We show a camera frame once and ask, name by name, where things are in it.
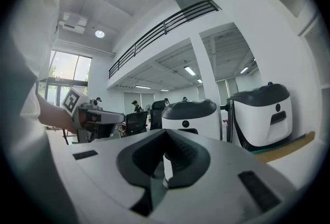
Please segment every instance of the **white pillar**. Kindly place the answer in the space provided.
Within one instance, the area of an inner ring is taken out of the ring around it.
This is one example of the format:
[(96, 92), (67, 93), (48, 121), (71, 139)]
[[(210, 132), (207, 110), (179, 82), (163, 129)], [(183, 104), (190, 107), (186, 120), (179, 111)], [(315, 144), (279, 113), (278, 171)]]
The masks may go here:
[(213, 74), (211, 62), (199, 33), (190, 36), (192, 47), (195, 51), (198, 66), (201, 72), (205, 97), (220, 106), (220, 96), (218, 86)]

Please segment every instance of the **fluorescent light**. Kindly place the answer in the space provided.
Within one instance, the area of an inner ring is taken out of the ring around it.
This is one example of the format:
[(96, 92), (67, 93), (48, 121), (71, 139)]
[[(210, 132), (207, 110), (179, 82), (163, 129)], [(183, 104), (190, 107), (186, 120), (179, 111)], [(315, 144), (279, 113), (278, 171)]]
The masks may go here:
[(241, 71), (241, 74), (243, 74), (245, 71), (247, 71), (249, 68), (248, 67), (246, 67), (246, 68), (244, 68), (242, 71)]
[(135, 86), (136, 88), (139, 88), (139, 89), (151, 89), (149, 87), (144, 87), (144, 86)]
[(95, 32), (96, 37), (103, 38), (105, 36), (104, 32), (102, 30), (97, 30)]
[(192, 75), (192, 76), (195, 76), (195, 75), (196, 75), (195, 72), (194, 72), (193, 70), (191, 70), (191, 68), (188, 67), (188, 66), (185, 67), (185, 70), (186, 70), (190, 75)]

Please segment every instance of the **black chair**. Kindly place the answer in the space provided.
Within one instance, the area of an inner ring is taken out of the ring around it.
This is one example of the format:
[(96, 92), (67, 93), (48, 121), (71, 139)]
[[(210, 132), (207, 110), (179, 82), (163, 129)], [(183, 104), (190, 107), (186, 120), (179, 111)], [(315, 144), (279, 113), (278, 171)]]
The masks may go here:
[(146, 132), (147, 115), (147, 111), (136, 112), (126, 115), (126, 128), (125, 130), (119, 130), (121, 137)]
[(161, 113), (165, 108), (165, 101), (156, 101), (152, 105), (152, 109), (150, 111), (150, 130), (162, 129), (161, 125)]

